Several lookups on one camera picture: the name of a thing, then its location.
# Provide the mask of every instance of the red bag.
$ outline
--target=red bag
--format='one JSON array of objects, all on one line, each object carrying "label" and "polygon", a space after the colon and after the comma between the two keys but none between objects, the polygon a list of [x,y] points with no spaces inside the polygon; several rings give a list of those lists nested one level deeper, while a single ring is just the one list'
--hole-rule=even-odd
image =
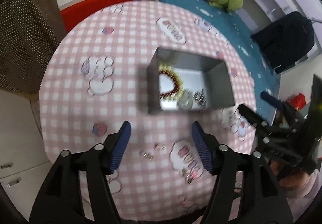
[{"label": "red bag", "polygon": [[306,105],[305,96],[300,93],[299,95],[291,99],[289,101],[289,104],[291,104],[296,110],[301,110]]}]

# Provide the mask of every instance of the beaded bracelet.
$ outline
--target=beaded bracelet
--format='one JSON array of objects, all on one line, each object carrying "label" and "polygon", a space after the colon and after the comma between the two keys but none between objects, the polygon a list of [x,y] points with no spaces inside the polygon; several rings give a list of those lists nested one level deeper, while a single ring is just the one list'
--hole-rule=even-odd
[{"label": "beaded bracelet", "polygon": [[168,101],[180,99],[183,93],[183,82],[180,79],[178,73],[176,73],[171,66],[160,64],[159,75],[161,74],[164,74],[173,80],[174,88],[171,91],[161,93],[160,99],[165,99]]}]

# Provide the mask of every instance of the bed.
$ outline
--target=bed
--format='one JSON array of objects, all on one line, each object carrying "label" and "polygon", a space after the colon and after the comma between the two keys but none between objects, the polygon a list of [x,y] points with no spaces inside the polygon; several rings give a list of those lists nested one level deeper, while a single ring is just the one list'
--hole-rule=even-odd
[{"label": "bed", "polygon": [[258,45],[250,38],[251,32],[235,12],[226,13],[204,0],[158,0],[185,8],[218,29],[233,45],[254,79],[257,112],[272,123],[275,109],[260,98],[262,91],[275,97],[279,94],[280,80],[263,59]]}]

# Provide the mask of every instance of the gray box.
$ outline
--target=gray box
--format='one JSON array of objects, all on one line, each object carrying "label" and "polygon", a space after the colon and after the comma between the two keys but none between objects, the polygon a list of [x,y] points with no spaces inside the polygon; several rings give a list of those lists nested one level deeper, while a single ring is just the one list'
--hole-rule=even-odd
[{"label": "gray box", "polygon": [[204,89],[206,107],[194,102],[191,111],[214,110],[235,105],[231,81],[225,62],[194,53],[157,48],[147,68],[148,112],[179,110],[176,101],[160,99],[160,92],[173,88],[171,79],[159,77],[159,65],[169,65],[183,81],[183,89],[193,92]]}]

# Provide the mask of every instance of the pink and white gingham tablecloth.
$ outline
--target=pink and white gingham tablecloth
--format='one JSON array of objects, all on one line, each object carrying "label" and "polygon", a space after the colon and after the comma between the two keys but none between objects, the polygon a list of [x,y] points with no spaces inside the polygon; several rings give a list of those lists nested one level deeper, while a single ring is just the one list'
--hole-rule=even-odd
[{"label": "pink and white gingham tablecloth", "polygon": [[[171,37],[157,25],[160,18],[170,21],[180,35]],[[40,89],[40,112],[45,149],[52,162],[64,149],[72,153],[87,151],[117,132],[124,120],[131,123],[132,134],[120,168],[107,179],[124,219],[167,220],[208,204],[215,177],[203,169],[194,147],[194,121],[235,151],[251,151],[254,130],[235,112],[236,106],[202,113],[147,113],[146,68],[158,46],[223,58],[230,71],[236,104],[245,103],[256,109],[253,80],[235,49],[213,27],[208,31],[201,22],[201,17],[187,10],[159,2],[111,6],[78,24],[64,38],[47,67]],[[100,72],[96,76],[107,81],[107,85],[101,81],[103,90],[94,86],[91,89],[91,78],[81,71],[89,57],[98,62],[107,59],[106,67],[112,68],[113,74],[108,77],[101,67],[89,67],[89,72]],[[104,92],[111,84],[111,92]],[[95,123],[108,126],[104,136],[92,133]],[[154,143],[164,144],[165,149],[154,150]],[[189,153],[181,158],[178,151],[184,146]],[[141,150],[154,158],[140,157]],[[200,167],[199,178],[187,184],[181,171],[192,159]],[[83,172],[81,191],[89,201]]]}]

